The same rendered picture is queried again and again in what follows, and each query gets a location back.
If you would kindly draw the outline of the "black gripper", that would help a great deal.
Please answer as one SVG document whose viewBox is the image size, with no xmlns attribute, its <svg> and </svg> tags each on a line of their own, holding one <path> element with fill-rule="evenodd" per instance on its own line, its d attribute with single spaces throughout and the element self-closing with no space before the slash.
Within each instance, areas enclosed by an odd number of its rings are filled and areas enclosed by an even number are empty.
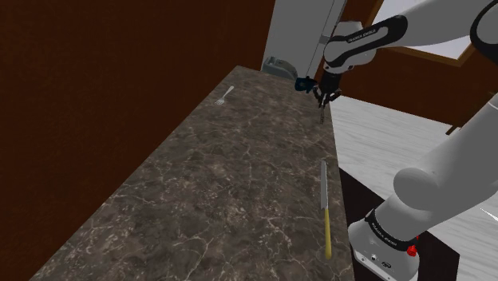
<svg viewBox="0 0 498 281">
<path fill-rule="evenodd" d="M 322 74 L 318 86 L 313 88 L 314 97 L 318 101 L 319 108 L 322 108 L 342 95 L 342 91 L 339 89 L 341 78 L 341 73 L 329 73 L 325 71 Z"/>
</svg>

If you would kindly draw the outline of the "dark blue cup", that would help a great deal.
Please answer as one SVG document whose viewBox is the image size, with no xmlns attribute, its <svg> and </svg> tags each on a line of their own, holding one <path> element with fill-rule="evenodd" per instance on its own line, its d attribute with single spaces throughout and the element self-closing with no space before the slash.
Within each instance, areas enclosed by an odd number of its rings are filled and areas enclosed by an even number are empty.
<svg viewBox="0 0 498 281">
<path fill-rule="evenodd" d="M 294 89 L 299 92 L 305 91 L 309 93 L 317 84 L 318 82 L 309 76 L 298 77 L 295 81 Z"/>
</svg>

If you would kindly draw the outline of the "grey toaster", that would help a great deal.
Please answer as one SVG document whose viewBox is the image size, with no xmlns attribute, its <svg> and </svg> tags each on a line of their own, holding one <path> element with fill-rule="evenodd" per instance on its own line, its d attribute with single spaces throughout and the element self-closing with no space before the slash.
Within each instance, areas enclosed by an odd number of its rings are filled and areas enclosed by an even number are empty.
<svg viewBox="0 0 498 281">
<path fill-rule="evenodd" d="M 270 56 L 264 61 L 261 71 L 292 81 L 298 78 L 297 70 L 291 63 L 274 56 Z"/>
</svg>

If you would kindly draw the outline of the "grey refrigerator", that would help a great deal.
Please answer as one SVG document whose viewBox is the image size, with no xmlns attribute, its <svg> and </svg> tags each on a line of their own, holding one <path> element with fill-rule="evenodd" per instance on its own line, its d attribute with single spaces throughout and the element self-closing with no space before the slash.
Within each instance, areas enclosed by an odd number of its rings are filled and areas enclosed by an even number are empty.
<svg viewBox="0 0 498 281">
<path fill-rule="evenodd" d="M 347 0 L 276 0 L 263 59 L 287 61 L 298 77 L 313 77 L 325 39 L 340 20 Z"/>
</svg>

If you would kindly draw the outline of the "silver fork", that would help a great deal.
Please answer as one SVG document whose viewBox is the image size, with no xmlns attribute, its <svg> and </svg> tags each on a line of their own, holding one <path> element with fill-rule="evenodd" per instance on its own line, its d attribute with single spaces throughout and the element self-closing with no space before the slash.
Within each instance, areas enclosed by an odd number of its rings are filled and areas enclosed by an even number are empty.
<svg viewBox="0 0 498 281">
<path fill-rule="evenodd" d="M 216 105 L 222 105 L 224 102 L 225 102 L 225 97 L 234 89 L 235 87 L 233 85 L 231 85 L 228 90 L 226 91 L 226 93 L 220 98 L 218 99 L 215 104 Z"/>
</svg>

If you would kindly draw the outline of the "brown-framed window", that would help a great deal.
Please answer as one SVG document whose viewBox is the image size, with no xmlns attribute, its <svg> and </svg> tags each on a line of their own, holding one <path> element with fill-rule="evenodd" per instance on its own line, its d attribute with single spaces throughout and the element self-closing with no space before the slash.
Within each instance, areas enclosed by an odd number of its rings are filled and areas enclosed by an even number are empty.
<svg viewBox="0 0 498 281">
<path fill-rule="evenodd" d="M 425 1 L 376 0 L 366 25 L 372 25 Z M 469 37 L 458 38 L 436 45 L 396 47 L 389 48 L 389 50 L 456 67 L 461 67 L 476 51 Z"/>
</svg>

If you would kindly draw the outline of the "dark robot stand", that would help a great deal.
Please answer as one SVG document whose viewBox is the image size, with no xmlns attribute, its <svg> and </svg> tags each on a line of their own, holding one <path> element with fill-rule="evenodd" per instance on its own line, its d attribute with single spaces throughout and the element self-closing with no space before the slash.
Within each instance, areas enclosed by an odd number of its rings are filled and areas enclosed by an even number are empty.
<svg viewBox="0 0 498 281">
<path fill-rule="evenodd" d="M 363 219 L 384 200 L 350 174 L 339 169 L 347 226 Z M 419 235 L 417 281 L 457 281 L 460 255 L 430 232 Z"/>
</svg>

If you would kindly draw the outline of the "yellow-handled knife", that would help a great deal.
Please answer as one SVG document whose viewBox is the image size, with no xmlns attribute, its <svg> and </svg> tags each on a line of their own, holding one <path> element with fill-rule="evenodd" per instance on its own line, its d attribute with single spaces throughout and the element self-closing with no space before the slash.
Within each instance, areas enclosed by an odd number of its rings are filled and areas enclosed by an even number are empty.
<svg viewBox="0 0 498 281">
<path fill-rule="evenodd" d="M 331 236 L 330 236 L 330 214 L 329 214 L 329 196 L 328 196 L 328 180 L 327 180 L 327 165 L 324 160 L 321 162 L 320 172 L 320 204 L 324 211 L 325 225 L 325 257 L 331 259 Z"/>
</svg>

